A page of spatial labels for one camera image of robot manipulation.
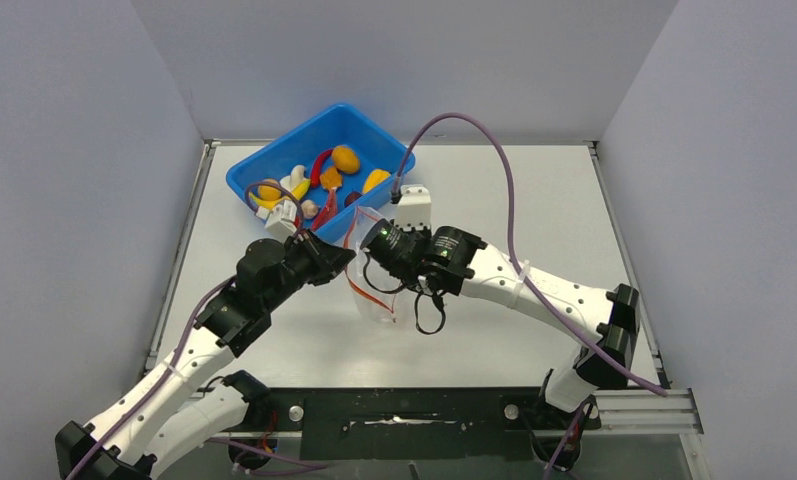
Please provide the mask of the clear zip bag orange zipper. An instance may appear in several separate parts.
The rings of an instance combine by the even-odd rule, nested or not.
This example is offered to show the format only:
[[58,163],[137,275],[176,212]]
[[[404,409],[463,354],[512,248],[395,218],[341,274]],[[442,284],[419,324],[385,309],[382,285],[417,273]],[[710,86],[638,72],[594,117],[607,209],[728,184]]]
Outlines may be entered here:
[[352,222],[342,239],[342,246],[356,254],[345,268],[345,278],[359,315],[371,322],[406,329],[413,321],[413,297],[403,290],[392,291],[400,282],[390,277],[374,260],[367,261],[362,242],[379,220],[385,220],[377,210],[355,207]]

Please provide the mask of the yellow toy banana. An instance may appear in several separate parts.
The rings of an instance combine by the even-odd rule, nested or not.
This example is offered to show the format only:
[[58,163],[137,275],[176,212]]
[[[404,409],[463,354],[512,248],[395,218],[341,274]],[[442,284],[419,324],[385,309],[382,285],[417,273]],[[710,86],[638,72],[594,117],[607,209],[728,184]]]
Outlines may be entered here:
[[306,193],[310,189],[310,181],[305,180],[299,187],[297,187],[293,192],[289,192],[287,190],[282,191],[283,196],[276,201],[262,201],[257,197],[257,187],[261,184],[262,181],[258,182],[256,185],[253,185],[247,193],[247,200],[250,202],[252,206],[264,208],[267,210],[272,210],[278,203],[284,200],[301,200]]

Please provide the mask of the red toy chili pepper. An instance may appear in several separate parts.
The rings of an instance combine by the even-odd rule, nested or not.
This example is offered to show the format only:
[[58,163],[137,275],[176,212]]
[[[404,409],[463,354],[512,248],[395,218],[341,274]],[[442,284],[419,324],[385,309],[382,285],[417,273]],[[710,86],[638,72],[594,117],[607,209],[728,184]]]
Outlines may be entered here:
[[320,185],[320,176],[325,162],[331,157],[333,149],[327,149],[321,152],[315,159],[310,170],[310,186],[318,187]]

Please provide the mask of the yellow-orange toy ball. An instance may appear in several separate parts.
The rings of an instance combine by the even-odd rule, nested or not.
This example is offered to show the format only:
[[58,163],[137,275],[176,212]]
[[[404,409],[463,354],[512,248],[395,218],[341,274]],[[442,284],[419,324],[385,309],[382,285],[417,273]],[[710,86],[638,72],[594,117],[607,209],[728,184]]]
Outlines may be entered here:
[[257,197],[266,202],[279,200],[283,193],[279,189],[280,183],[275,179],[265,179],[257,187]]

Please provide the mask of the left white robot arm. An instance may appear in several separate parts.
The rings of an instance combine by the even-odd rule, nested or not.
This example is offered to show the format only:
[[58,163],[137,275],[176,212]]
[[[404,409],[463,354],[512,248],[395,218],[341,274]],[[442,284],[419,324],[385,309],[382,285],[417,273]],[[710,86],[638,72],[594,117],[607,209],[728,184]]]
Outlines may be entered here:
[[242,423],[269,393],[247,372],[227,375],[197,402],[192,395],[270,327],[274,310],[305,285],[331,282],[355,257],[308,230],[284,242],[252,242],[235,274],[199,301],[169,355],[107,410],[57,433],[60,477],[156,479],[213,435]]

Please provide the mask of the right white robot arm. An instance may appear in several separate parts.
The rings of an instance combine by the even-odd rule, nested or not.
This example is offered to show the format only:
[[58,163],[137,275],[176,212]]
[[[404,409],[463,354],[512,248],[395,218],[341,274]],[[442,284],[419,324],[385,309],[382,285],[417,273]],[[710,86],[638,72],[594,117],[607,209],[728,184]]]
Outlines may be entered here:
[[404,231],[387,220],[363,237],[362,250],[400,285],[433,299],[464,295],[495,303],[568,334],[579,349],[546,376],[536,400],[538,417],[559,427],[599,389],[632,380],[639,322],[637,292],[588,287],[511,258],[480,237],[451,226]]

